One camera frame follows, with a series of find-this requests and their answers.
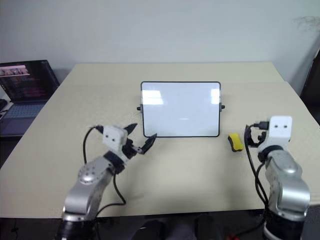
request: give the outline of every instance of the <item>beige table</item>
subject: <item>beige table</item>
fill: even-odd
[[[141,81],[220,81],[217,138],[159,138],[117,177],[126,206],[102,216],[152,215],[263,208],[246,153],[232,152],[227,136],[272,115],[293,117],[289,150],[303,168],[311,203],[320,203],[320,130],[300,98],[271,63],[78,64],[41,110],[0,170],[0,216],[58,218],[83,165],[82,142],[95,124],[138,123],[145,141]],[[87,158],[107,151],[101,135],[87,140]],[[258,160],[253,150],[254,162]],[[261,173],[262,183],[268,183]],[[110,184],[101,204],[118,202]]]

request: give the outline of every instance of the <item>whiteboard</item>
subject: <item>whiteboard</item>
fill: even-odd
[[[150,137],[217,137],[219,82],[141,83],[143,134]]]

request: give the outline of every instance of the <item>gray floor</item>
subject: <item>gray floor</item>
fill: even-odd
[[[16,141],[0,142],[0,167],[16,144]],[[166,240],[196,240],[195,220],[201,215],[212,216],[212,225],[221,236],[227,236],[256,225],[261,219],[260,213],[259,210],[243,210],[104,218],[106,222],[99,223],[99,231],[102,240],[130,240],[145,222],[159,220],[166,226]],[[0,240],[16,239],[16,233],[12,232],[14,226],[18,228],[18,240],[52,240],[59,222],[59,219],[0,218]],[[302,236],[303,240],[319,239],[320,207],[309,209]],[[240,239],[262,240],[262,229],[260,228]],[[213,240],[224,240],[224,238],[216,236]]]

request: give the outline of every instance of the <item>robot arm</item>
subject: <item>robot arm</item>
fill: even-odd
[[[288,152],[292,118],[273,116],[265,123],[254,126],[267,130],[258,144],[258,158],[265,163],[265,176],[270,184],[263,233],[269,240],[300,240],[310,191],[301,178],[302,168]]]
[[[63,207],[63,220],[56,240],[89,240],[94,238],[95,219],[103,192],[112,176],[125,169],[125,164],[136,154],[145,154],[157,135],[147,139],[143,147],[136,147],[128,138],[135,124],[125,128],[96,126],[103,134],[102,141],[110,150],[81,167],[76,184],[68,193]]]

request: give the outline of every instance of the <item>white wall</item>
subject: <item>white wall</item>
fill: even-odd
[[[0,0],[0,60],[272,61],[299,93],[320,47],[320,0]]]

